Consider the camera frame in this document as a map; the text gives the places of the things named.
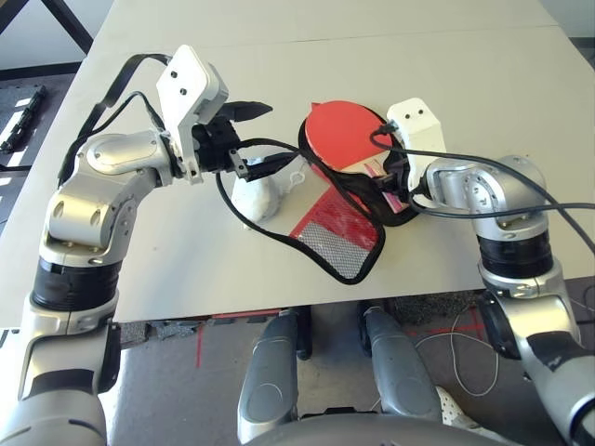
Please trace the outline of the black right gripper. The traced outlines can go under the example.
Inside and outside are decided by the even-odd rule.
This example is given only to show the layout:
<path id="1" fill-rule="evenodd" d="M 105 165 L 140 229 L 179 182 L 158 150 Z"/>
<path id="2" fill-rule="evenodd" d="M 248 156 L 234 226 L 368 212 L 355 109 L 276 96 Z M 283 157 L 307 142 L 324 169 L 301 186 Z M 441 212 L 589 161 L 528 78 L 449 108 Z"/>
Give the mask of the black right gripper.
<path id="1" fill-rule="evenodd" d="M 395 195 L 402 203 L 409 199 L 408 176 L 410 166 L 406 155 L 389 155 L 383 162 L 384 176 L 372 177 L 376 187 Z"/>

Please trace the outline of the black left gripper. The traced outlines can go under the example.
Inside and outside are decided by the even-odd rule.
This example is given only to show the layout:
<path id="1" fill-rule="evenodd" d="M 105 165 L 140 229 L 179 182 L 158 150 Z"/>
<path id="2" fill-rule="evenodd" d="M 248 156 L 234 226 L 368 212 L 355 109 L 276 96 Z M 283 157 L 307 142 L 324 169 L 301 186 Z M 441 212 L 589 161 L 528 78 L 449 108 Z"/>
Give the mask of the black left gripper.
<path id="1" fill-rule="evenodd" d="M 232 123 L 245 122 L 272 112 L 273 107 L 258 101 L 232 101 L 221 107 L 221 118 L 192 127 L 194 154 L 201 173 L 234 172 L 245 181 L 269 177 L 292 163 L 297 155 L 280 152 L 245 161 L 238 154 L 241 140 Z"/>

